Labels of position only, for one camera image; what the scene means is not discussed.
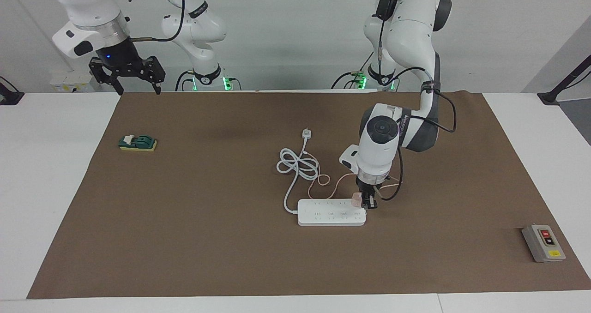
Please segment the white power strip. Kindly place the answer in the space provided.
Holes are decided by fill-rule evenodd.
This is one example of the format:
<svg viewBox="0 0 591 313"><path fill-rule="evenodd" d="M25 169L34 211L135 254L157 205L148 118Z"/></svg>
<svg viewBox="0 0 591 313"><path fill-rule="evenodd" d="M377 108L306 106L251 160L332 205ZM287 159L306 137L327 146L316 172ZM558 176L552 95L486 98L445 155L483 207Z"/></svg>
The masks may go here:
<svg viewBox="0 0 591 313"><path fill-rule="evenodd" d="M351 198L300 199L297 220L303 227L361 226L367 221L367 211Z"/></svg>

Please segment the black clamp stand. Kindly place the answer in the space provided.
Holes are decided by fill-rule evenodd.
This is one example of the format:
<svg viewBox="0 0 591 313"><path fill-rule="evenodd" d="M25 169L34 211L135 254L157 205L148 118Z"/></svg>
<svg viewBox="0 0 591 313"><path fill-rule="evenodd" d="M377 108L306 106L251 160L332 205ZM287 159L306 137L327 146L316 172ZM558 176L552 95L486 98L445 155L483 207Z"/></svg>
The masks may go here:
<svg viewBox="0 0 591 313"><path fill-rule="evenodd" d="M551 91L536 93L540 101L547 106L559 106L557 101L559 94L580 84L591 75L591 54L585 58L575 69L561 80Z"/></svg>
<svg viewBox="0 0 591 313"><path fill-rule="evenodd" d="M8 79L0 76L0 105L17 105L24 95Z"/></svg>

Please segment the brown paper table mat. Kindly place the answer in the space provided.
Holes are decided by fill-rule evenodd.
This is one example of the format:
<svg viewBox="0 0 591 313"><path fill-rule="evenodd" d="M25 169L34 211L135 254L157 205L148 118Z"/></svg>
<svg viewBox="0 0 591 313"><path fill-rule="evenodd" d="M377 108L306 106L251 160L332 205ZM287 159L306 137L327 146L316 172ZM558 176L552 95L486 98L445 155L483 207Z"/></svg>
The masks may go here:
<svg viewBox="0 0 591 313"><path fill-rule="evenodd" d="M404 151L404 179L358 227L302 227L283 209L282 148L336 179L375 103L416 93L126 93L30 299L591 289L567 241L534 262L521 229L557 223L485 98L452 92L458 130ZM157 140L127 151L129 134Z"/></svg>

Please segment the grey on-off switch box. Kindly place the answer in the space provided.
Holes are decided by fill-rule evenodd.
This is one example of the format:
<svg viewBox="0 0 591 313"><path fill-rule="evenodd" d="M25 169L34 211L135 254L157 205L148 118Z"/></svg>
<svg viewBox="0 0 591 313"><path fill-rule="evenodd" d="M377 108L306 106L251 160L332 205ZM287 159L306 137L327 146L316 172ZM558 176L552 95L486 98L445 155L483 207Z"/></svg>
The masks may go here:
<svg viewBox="0 0 591 313"><path fill-rule="evenodd" d="M521 233L535 262L549 263L566 260L566 255L549 225L527 225L521 229Z"/></svg>

